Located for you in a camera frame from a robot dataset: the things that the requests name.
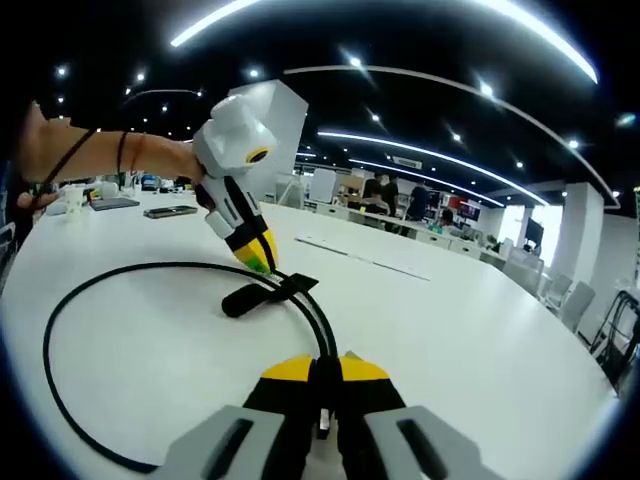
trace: black cord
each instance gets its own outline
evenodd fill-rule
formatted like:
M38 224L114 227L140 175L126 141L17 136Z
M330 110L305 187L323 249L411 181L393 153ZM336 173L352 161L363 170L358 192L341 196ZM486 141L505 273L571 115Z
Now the black cord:
M69 412L69 410L67 409L67 407L65 406L62 398L60 397L60 394L58 393L58 389L56 387L55 381L53 379L53 374L51 372L51 360L49 358L49 354L50 354L50 345L51 345L51 333L53 332L53 327L55 325L56 320L58 319L60 312L62 312L62 310L69 304L69 302L71 302L75 297L77 297L80 293L82 293L83 291L85 291L86 289L88 289L89 287L92 287L93 285L106 280L107 278L110 277L114 277L116 275L120 275L122 273L127 273L127 272L134 272L134 271L139 271L139 270L149 270L149 269L154 269L154 268L202 268L202 269L210 269L210 270L221 270L224 272L231 272L231 273L237 273L239 275L244 275L245 277L249 277L252 278L253 280L256 280L260 283L263 283L267 286L269 286L270 288L277 288L278 284L276 282L273 282L272 280L269 280L268 278L263 277L262 275L259 275L257 273L251 272L249 270L242 270L240 268L235 268L235 267L229 267L226 265L216 265L216 264L209 264L209 263L198 263L198 262L158 262L158 263L143 263L143 264L137 264L137 265L130 265L127 267L121 267L121 268L117 268L115 270L111 270L109 272L105 272L101 275L98 275L97 277L94 277L86 282L84 282L83 284L77 286L76 288L74 288L71 292L69 292L61 301L60 303L58 303L58 305L56 305L56 308L53 310L53 312L51 313L51 316L49 317L49 320L47 321L47 325L44 331L44 339L42 342L42 358L44 361L44 371L45 371L45 375L47 377L47 384L49 385L49 389L51 390L51 394L53 395L53 399L56 403L56 405L58 406L58 408L60 409L60 413L62 413L62 416L64 417L64 419L67 421L67 423L69 424L69 426L71 427L71 429L85 442L87 443L87 445L89 445L95 452L99 453L100 455L102 455L103 457L111 460L114 463L117 463L118 465L121 465L129 470L133 470L136 472L140 472L140 473L150 473L153 470L155 470L158 466L157 465L151 465L148 463L144 463L144 462L139 462L137 460L132 460L128 457L125 457L123 455L120 455L119 453L114 452L113 450L111 450L110 448L104 446L103 444L101 444L100 442L98 442L97 440L95 440L91 435L89 435L89 433L87 433L79 424L78 422L75 421L75 419L73 418L73 416L71 415L71 413ZM279 276L281 276L282 278L286 278L286 275L279 273ZM313 305L313 308L316 310L317 313L319 313L322 318L324 318L324 321L326 322L326 327L328 327L328 330L325 328L325 332L327 333L328 336L330 336L331 338L333 338L333 333L331 332L331 327L328 324L328 321L326 320L326 317L324 316L324 313L322 312L322 310L320 309L320 307L318 307L318 305L315 303L315 301L313 301L313 298L311 297L311 295L309 295L307 292L304 292L304 296L307 300L310 300ZM326 355L328 353L328 350L330 350L330 348L327 348L326 345L326 341L324 336L322 335L322 332L320 331L320 328L318 326L318 324L316 323L315 317L311 314L311 312L300 302L300 300L298 300L297 298L291 298L290 299L291 302L298 307L298 309L300 309L300 311L302 312L302 314L304 315L304 317L309 321L309 324L311 325L311 328L313 329L313 333L316 337L316 341L318 342L318 348L320 349L320 355Z
M283 280L288 278L288 276L278 270L273 271L274 275L282 278ZM328 344L329 355L332 357L338 356L338 346L336 345L336 338L333 334L333 329L331 328L331 324L329 323L329 319L324 314L320 305L314 300L314 298L307 291L301 291L300 294L309 302L313 310L316 312L316 316L322 329L324 331L324 335L326 337L326 342Z

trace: white chair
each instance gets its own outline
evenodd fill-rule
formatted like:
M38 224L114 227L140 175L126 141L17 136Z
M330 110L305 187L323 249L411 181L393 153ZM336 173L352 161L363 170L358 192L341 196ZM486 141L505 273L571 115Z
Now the white chair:
M551 282L546 294L540 299L544 305L554 313L560 310L562 303L571 287L572 280L561 273Z
M591 302L596 296L596 292L593 288L584 282L578 282L576 288L567 301L558 310L558 318L565 324L565 326L575 333L578 330L582 315L589 308Z
M542 259L520 248L512 248L502 272L535 297L543 269Z

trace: white tabletop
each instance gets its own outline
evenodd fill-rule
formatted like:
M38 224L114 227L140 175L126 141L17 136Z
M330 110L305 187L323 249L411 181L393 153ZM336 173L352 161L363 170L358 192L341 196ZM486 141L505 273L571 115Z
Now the white tabletop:
M45 217L7 280L2 328L19 388L50 444L82 478L139 475L95 454L60 415L42 364L46 321L71 289L116 267L237 265L204 212L142 216L143 208L185 203L193 199L148 195L136 208L85 209L80 223ZM273 205L263 211L280 269L320 281L312 293L340 352L353 350L386 369L407 405L426 406L475 441L496 473L564 477L611 414L615 394L587 351L495 268L334 218ZM295 241L298 235L411 266L430 281ZM317 353L291 305L226 318L222 298L245 283L230 274L163 269L109 279L73 300L51 346L53 375L78 422L113 450L160 464L177 437L226 404L242 405L270 365ZM343 478L319 458L310 457L305 478Z

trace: window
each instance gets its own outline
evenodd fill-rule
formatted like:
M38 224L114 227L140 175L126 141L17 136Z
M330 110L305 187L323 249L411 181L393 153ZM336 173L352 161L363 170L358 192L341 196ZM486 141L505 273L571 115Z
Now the window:
M502 224L500 225L500 233L498 241L504 242L505 238L513 240L513 244L518 243L520 230L522 228L522 217L524 217L524 205L509 205L504 210Z
M540 258L544 260L545 265L551 265L553 256L556 253L563 209L562 205L550 205L548 207L540 205L533 209L533 214L531 215L531 218L544 228Z

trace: white robotic hand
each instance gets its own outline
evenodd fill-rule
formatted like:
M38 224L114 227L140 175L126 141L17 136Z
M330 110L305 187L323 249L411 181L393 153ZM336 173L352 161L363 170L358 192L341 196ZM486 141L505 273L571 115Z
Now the white robotic hand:
M193 137L193 153L205 170L196 193L211 211L206 221L238 260L260 273L276 269L277 255L246 174L276 145L242 95L213 107L211 119Z

